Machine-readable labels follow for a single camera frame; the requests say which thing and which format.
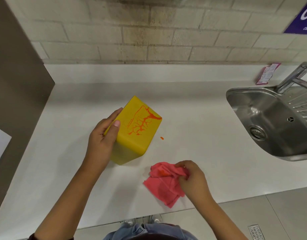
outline denim jeans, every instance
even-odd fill
[[[198,240],[188,231],[182,230],[180,226],[164,223],[137,223],[134,226],[123,223],[117,231],[109,233],[103,240],[128,240],[144,233],[159,233],[179,238],[180,240]]]

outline yellow box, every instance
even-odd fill
[[[162,118],[133,96],[116,120],[121,122],[121,126],[110,159],[118,165],[123,165],[147,151]]]

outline white countertop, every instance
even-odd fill
[[[1,205],[0,239],[26,238],[36,230],[81,165],[91,130],[133,95],[159,113],[162,123],[144,156],[123,166],[109,164],[79,228],[192,208],[185,197],[169,209],[142,184],[150,166],[161,161],[195,161],[219,203],[307,187],[307,160],[266,153],[228,104],[228,89],[253,84],[57,84]]]

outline person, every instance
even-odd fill
[[[112,147],[120,128],[120,121],[114,120],[121,110],[122,108],[113,112],[107,119],[101,120],[91,132],[82,165],[29,239],[73,239],[91,190],[109,163]],[[193,161],[181,161],[176,166],[189,170],[188,178],[179,178],[180,186],[212,228],[217,240],[247,240],[212,198],[205,175],[198,165]],[[182,230],[179,226],[161,223],[159,216],[151,217],[151,224],[134,223],[125,221],[116,232],[109,233],[104,240],[196,240],[192,234]]]

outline fingernail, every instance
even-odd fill
[[[112,125],[113,125],[113,126],[116,126],[116,127],[119,127],[119,126],[120,126],[120,121],[119,121],[119,120],[116,120]]]

